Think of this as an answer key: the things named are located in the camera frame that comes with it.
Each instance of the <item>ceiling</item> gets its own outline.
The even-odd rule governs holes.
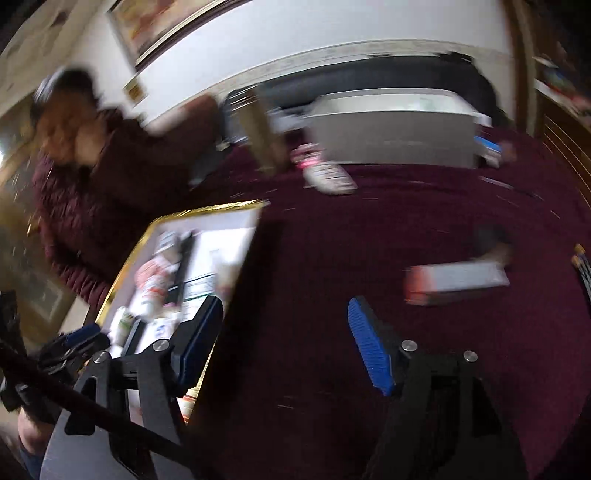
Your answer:
[[[0,2],[0,53],[12,36],[46,0],[2,0]]]

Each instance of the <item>white box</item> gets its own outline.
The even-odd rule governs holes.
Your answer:
[[[491,119],[447,90],[331,93],[307,115],[313,141],[337,163],[476,168],[475,135]]]

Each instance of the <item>package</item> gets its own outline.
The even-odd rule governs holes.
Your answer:
[[[459,95],[386,88],[319,97],[307,116],[327,160],[476,168],[474,137],[491,119]]]
[[[469,261],[411,267],[405,279],[407,303],[438,305],[475,296],[487,288],[509,286],[495,261]]]
[[[177,232],[164,232],[158,238],[158,245],[154,256],[161,255],[171,265],[181,261],[180,239]]]
[[[302,171],[308,185],[327,195],[347,195],[357,184],[340,165],[327,162],[318,144],[300,145],[291,152],[291,162]]]

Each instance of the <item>wooden cabinet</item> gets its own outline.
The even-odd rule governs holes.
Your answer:
[[[569,166],[579,191],[591,205],[591,129],[565,106],[538,91],[535,136]]]

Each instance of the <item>wall molding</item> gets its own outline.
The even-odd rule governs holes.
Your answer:
[[[476,60],[476,65],[482,73],[491,81],[499,95],[501,108],[507,112],[509,117],[513,116],[515,103],[514,88],[514,58],[490,48],[474,47],[462,43],[453,43],[436,40],[372,40],[360,41],[355,43],[345,43],[340,45],[316,48],[314,50],[304,51],[281,59],[273,60],[251,69],[240,72],[228,77],[211,87],[196,93],[176,107],[190,102],[195,97],[209,93],[218,100],[223,100],[231,91],[251,85],[253,83],[264,82],[282,75],[300,72],[302,70],[341,63],[345,61],[366,59],[371,55],[390,54],[390,55],[435,55],[448,51],[456,51],[465,55],[470,55]],[[141,103],[134,109],[135,114],[142,111]],[[150,119],[148,121],[158,122],[161,117],[166,116],[168,112]]]

